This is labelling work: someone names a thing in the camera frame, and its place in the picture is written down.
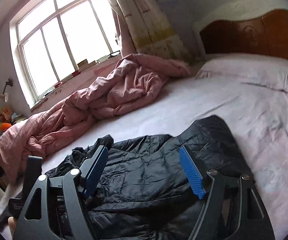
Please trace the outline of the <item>person's left hand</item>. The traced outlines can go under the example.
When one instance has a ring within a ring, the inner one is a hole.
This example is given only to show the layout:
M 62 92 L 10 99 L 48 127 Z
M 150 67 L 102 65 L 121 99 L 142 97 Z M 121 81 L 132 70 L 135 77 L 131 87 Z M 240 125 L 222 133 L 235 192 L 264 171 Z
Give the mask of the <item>person's left hand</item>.
M 14 236 L 15 230 L 16 230 L 16 223 L 17 220 L 14 217 L 9 217 L 8 218 L 8 225 L 10 229 L 11 236 Z

